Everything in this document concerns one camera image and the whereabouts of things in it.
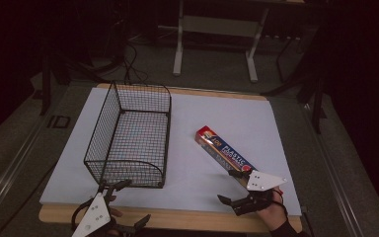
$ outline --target gray floor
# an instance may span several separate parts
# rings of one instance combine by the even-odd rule
[[[137,75],[144,78],[146,73],[148,80],[169,87],[258,94],[281,84],[274,62],[283,43],[276,39],[260,42],[255,56],[260,82],[256,84],[249,81],[242,50],[185,48],[182,75],[175,77],[172,75],[175,49],[166,39],[156,45],[133,45],[137,51],[133,64],[139,70]],[[294,46],[281,60],[285,74],[299,58]],[[127,58],[131,60],[132,56],[133,50],[128,48]],[[122,79],[123,75],[124,69],[120,68],[104,77]],[[137,79],[134,72],[131,77]],[[6,197],[0,200],[0,228],[5,226],[0,236],[72,234],[66,224],[40,222],[38,200],[48,179],[45,173],[57,161],[91,88],[95,86],[80,75],[73,74],[73,78],[68,87],[53,85],[52,107],[46,116],[39,116],[40,101],[29,98],[0,126],[0,177],[11,161],[26,157],[21,172],[14,174],[16,179],[10,183]],[[40,75],[32,78],[36,87],[39,87],[39,79]],[[310,220],[310,226],[304,221],[305,231],[310,233],[313,230],[317,237],[379,236],[379,198],[331,99],[324,98],[326,118],[321,119],[322,134],[318,135],[311,127],[308,107],[295,100],[297,91],[298,88],[294,88],[268,99],[300,203]],[[71,117],[72,121],[65,129],[46,127],[51,116]],[[27,203],[17,212],[26,198]],[[176,235],[225,236],[223,233],[177,231],[149,231],[145,236]]]

